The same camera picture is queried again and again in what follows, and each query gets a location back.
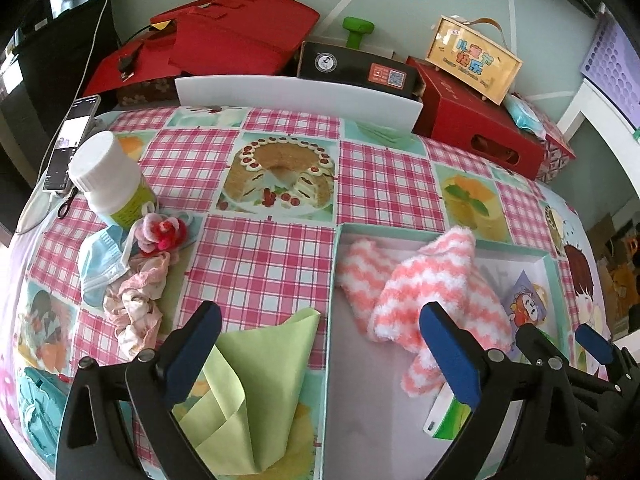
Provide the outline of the green tissue pack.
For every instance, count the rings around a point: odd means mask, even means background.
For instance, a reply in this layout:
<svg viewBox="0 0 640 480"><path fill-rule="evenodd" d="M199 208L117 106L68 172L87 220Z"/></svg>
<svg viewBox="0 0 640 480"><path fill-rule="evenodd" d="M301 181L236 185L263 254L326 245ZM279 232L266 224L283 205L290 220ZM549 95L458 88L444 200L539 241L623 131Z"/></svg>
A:
<svg viewBox="0 0 640 480"><path fill-rule="evenodd" d="M458 401L448 384L443 384L423 425L430 437L452 441L471 414L471 409Z"/></svg>

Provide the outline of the white shelf unit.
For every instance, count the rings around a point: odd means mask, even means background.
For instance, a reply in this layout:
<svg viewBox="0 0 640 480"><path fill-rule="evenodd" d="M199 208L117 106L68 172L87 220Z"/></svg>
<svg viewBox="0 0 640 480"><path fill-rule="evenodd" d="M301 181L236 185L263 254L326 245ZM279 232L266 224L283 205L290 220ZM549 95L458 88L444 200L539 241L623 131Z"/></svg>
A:
<svg viewBox="0 0 640 480"><path fill-rule="evenodd" d="M583 122L589 122L623 168L636 193L640 192L639 140L636 130L618 108L588 79L584 79L556 124L568 142Z"/></svg>

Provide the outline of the purple perforated basket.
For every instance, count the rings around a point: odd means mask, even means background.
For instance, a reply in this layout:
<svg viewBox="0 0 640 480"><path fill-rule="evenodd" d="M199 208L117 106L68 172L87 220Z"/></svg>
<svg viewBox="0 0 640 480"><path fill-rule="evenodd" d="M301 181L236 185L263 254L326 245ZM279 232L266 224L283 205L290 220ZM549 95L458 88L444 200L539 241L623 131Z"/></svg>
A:
<svg viewBox="0 0 640 480"><path fill-rule="evenodd" d="M625 32L608 12L599 15L582 74L639 128L639 57Z"/></svg>

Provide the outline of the teal shallow cardboard tray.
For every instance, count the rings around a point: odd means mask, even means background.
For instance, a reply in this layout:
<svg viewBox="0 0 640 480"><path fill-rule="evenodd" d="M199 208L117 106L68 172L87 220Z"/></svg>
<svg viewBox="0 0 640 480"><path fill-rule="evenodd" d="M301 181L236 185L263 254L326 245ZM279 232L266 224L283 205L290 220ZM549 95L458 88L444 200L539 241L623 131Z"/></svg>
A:
<svg viewBox="0 0 640 480"><path fill-rule="evenodd" d="M550 252L518 245L476 243L480 273L498 296L520 274L540 285L549 311L544 331L570 358L570 320L562 269ZM423 430L434 399L410 398L400 378L412 362L397 344L376 344L358 332L338 286L331 290L326 409L321 479L423 479L448 448L448 441Z"/></svg>

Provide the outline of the green dumbbell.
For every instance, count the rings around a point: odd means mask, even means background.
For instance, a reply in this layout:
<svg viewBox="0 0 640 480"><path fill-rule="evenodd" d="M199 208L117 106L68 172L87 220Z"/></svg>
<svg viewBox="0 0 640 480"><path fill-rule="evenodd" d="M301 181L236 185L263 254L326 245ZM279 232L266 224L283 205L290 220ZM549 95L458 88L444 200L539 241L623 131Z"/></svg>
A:
<svg viewBox="0 0 640 480"><path fill-rule="evenodd" d="M371 35L375 29L372 22L354 16L345 16L342 26L348 32L346 47L354 50L359 50L363 38Z"/></svg>

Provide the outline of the purple cartoon sachet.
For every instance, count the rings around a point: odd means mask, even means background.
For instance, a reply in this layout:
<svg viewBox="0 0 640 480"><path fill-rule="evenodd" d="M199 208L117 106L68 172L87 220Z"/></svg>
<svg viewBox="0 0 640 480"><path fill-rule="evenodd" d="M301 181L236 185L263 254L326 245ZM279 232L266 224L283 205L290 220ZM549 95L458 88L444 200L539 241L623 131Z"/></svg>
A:
<svg viewBox="0 0 640 480"><path fill-rule="evenodd" d="M515 335L518 329L525 324L533 324L546 331L548 311L544 303L544 297L538 294L538 288L529 279L525 271L522 271L514 285L502 300L503 309L509 319L512 330L511 353L518 352L515 344Z"/></svg>

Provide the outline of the red pink hair scrunchie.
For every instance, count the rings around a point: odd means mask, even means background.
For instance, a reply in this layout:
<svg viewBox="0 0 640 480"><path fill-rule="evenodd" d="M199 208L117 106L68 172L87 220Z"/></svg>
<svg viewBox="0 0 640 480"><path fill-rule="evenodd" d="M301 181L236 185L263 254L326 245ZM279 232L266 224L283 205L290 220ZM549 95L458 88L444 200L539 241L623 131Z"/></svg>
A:
<svg viewBox="0 0 640 480"><path fill-rule="evenodd" d="M156 212L146 214L134 227L134 239L140 252L155 256L160 252L175 252L186 241L186 222Z"/></svg>

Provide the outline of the light green cloth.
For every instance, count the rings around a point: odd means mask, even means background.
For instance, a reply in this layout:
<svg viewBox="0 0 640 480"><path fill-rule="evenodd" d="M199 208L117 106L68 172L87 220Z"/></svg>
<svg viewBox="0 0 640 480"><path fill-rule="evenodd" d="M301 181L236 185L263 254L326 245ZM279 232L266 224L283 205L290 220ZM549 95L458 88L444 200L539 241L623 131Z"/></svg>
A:
<svg viewBox="0 0 640 480"><path fill-rule="evenodd" d="M320 314L223 333L172 412L218 479L310 479L323 376L308 361Z"/></svg>

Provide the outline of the wooden window gift box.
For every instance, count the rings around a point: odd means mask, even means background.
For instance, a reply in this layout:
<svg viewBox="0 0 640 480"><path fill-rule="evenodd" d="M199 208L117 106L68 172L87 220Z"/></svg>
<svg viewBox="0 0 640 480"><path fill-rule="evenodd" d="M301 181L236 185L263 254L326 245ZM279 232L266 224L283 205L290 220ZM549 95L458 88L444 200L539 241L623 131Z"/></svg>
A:
<svg viewBox="0 0 640 480"><path fill-rule="evenodd" d="M460 21L442 15L434 27L434 37L425 59L438 70L467 84L483 100L500 105L514 84L523 61L503 44L480 32L474 25L490 25L503 30L492 18Z"/></svg>

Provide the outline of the teal plastic toy case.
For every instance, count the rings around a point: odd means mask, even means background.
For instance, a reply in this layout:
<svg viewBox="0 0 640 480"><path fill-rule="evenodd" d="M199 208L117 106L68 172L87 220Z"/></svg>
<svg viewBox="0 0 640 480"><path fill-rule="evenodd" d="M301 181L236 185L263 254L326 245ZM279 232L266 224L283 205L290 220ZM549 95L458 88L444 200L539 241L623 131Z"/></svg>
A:
<svg viewBox="0 0 640 480"><path fill-rule="evenodd" d="M18 387L18 409L24 433L37 455L53 470L58 435L70 386L58 375L26 367Z"/></svg>

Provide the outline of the pink patterned cloth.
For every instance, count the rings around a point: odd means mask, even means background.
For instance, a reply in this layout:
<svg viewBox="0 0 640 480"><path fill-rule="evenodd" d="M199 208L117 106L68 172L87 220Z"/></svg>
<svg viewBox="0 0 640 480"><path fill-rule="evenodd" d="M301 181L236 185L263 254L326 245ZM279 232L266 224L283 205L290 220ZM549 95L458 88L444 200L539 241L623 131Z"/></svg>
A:
<svg viewBox="0 0 640 480"><path fill-rule="evenodd" d="M113 327L123 359L131 360L156 345L163 319L157 301L163 296L170 262L169 252L149 258L135 256L128 273L107 287L104 315Z"/></svg>

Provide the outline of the white bottle green label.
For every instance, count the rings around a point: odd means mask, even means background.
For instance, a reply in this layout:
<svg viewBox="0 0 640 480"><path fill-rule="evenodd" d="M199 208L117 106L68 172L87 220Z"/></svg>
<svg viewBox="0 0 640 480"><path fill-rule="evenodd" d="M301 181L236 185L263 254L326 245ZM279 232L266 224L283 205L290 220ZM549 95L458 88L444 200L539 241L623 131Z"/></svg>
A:
<svg viewBox="0 0 640 480"><path fill-rule="evenodd" d="M129 231L157 204L141 167L108 130L81 144L68 165L68 176L91 211L108 226Z"/></svg>

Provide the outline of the blue face mask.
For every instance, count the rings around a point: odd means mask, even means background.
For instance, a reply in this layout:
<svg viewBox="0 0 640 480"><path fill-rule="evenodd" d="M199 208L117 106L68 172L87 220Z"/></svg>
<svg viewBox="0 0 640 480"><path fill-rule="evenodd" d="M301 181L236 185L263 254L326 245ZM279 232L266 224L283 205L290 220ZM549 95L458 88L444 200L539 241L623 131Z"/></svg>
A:
<svg viewBox="0 0 640 480"><path fill-rule="evenodd" d="M102 307L107 287L129 270L132 246L134 238L117 224L92 233L81 243L77 264L84 304Z"/></svg>

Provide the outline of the pink white zigzag towel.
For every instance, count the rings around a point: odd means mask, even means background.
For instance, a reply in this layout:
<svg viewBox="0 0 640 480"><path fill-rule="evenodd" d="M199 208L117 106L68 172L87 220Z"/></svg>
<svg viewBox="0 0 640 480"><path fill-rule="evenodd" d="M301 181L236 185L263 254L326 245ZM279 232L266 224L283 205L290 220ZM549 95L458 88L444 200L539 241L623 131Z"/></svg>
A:
<svg viewBox="0 0 640 480"><path fill-rule="evenodd" d="M507 352L513 344L506 310L476 265L475 246L470 229L454 226L404 260L360 237L337 261L335 281L360 334L398 344L414 355L400 382L412 398L436 392L445 383L420 333L424 304L437 302L485 350Z"/></svg>

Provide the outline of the white foam board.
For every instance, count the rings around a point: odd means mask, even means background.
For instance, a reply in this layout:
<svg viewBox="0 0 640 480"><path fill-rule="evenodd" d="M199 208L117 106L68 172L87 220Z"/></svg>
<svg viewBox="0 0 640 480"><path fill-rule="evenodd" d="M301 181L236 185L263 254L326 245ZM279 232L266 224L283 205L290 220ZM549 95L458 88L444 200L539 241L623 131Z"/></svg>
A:
<svg viewBox="0 0 640 480"><path fill-rule="evenodd" d="M175 80L183 106L228 105L334 116L411 131L422 104L378 90L295 77L189 76Z"/></svg>

